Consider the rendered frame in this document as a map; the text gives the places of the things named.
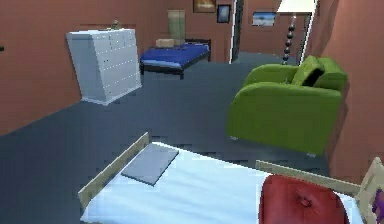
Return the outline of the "grey closed laptop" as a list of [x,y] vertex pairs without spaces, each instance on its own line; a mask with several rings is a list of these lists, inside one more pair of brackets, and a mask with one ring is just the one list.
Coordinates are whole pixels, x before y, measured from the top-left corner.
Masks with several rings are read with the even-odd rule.
[[127,164],[121,174],[149,186],[155,186],[178,154],[178,150],[149,144]]

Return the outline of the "beige tall cabinet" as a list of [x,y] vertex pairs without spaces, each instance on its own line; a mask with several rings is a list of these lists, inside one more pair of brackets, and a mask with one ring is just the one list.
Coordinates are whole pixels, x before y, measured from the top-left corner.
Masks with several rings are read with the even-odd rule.
[[175,41],[176,45],[182,45],[185,42],[185,11],[168,10],[167,16],[169,37]]

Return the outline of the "dark room door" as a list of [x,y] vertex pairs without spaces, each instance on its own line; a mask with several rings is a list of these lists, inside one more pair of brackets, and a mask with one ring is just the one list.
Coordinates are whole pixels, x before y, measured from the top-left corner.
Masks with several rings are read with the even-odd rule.
[[233,15],[233,32],[232,32],[232,56],[231,62],[234,63],[239,54],[241,29],[242,29],[242,17],[243,17],[244,0],[234,1],[234,15]]

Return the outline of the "white chest of drawers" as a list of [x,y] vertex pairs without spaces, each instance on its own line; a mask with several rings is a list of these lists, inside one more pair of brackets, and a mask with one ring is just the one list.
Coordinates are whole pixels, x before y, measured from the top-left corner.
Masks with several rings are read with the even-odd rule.
[[81,100],[101,105],[142,86],[134,29],[68,32]]

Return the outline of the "dark framed picture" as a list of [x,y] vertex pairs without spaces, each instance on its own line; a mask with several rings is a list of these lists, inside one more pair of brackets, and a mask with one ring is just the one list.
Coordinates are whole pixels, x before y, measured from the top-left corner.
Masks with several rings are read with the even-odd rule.
[[221,4],[217,6],[217,22],[229,23],[231,16],[231,6],[228,4]]

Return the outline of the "brown framed picture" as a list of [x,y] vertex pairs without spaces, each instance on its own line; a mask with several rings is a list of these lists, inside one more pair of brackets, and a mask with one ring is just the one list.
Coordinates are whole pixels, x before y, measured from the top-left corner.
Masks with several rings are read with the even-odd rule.
[[214,13],[216,11],[216,0],[193,0],[194,13]]

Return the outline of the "blue landscape picture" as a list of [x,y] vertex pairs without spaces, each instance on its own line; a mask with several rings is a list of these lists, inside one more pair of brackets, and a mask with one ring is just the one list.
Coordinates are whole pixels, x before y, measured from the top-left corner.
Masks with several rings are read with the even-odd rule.
[[254,12],[252,16],[253,26],[273,26],[276,14],[274,12]]

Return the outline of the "floor lamp with black beads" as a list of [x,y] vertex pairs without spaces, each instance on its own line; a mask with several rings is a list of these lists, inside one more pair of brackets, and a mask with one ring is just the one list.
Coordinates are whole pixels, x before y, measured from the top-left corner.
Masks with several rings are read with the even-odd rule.
[[296,20],[299,15],[305,15],[304,38],[300,48],[300,57],[298,65],[304,61],[313,21],[316,14],[318,0],[281,0],[277,14],[289,15],[291,20],[286,35],[284,55],[282,65],[287,65],[290,58],[291,46],[293,43],[294,32],[296,30]]

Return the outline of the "red round cushion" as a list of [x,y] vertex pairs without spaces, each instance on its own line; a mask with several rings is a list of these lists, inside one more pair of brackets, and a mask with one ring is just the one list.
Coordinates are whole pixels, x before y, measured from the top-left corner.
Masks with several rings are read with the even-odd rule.
[[282,175],[262,186],[259,224],[349,224],[340,197],[331,189]]

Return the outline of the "purple object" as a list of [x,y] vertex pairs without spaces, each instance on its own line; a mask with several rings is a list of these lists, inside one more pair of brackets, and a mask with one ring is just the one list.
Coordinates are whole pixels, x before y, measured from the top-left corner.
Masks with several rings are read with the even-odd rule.
[[384,191],[382,189],[376,191],[372,212],[376,215],[376,223],[384,224]]

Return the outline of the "blue bed with black frame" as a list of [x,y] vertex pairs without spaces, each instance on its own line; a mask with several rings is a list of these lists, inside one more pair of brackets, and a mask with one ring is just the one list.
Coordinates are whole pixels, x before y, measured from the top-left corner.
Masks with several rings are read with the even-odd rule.
[[183,79],[184,71],[203,59],[211,61],[210,39],[186,39],[184,44],[171,48],[152,47],[140,57],[140,74],[148,71]]

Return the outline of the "white bed with wooden frame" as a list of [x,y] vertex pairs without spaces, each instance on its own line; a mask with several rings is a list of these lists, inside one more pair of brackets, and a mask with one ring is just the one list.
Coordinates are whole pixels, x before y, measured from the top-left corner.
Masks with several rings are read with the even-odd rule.
[[[179,151],[155,186],[121,174],[147,145]],[[259,224],[261,189],[282,175],[331,189],[349,224],[377,224],[372,204],[384,191],[384,164],[373,159],[359,185],[258,161],[252,168],[152,142],[143,134],[78,193],[84,224]]]

